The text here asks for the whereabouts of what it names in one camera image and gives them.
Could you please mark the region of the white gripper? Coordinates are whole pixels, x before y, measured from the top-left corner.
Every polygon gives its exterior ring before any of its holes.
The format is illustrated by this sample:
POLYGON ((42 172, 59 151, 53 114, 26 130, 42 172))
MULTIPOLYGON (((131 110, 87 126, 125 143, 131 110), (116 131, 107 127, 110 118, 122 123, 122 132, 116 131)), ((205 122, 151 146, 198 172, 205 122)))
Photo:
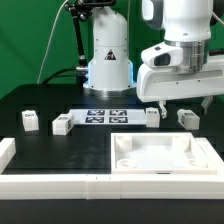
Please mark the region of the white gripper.
POLYGON ((201 103, 207 113, 214 95, 224 94, 224 63, 210 62, 194 74, 179 74, 172 68, 151 69, 143 64, 137 77, 137 96, 142 102, 159 101, 161 117, 167 118, 165 100, 205 97, 201 103))

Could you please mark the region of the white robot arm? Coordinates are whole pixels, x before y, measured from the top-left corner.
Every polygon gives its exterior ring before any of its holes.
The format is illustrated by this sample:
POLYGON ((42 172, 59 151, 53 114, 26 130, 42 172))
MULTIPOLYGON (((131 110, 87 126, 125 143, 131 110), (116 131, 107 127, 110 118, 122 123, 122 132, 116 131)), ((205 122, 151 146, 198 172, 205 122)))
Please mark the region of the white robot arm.
POLYGON ((86 92, 104 97, 135 88, 143 102, 224 94, 224 55, 209 54, 210 21, 223 0, 142 0, 142 17, 165 31, 164 41, 142 51, 136 78, 127 57, 126 23, 108 8, 93 11, 94 57, 86 92))

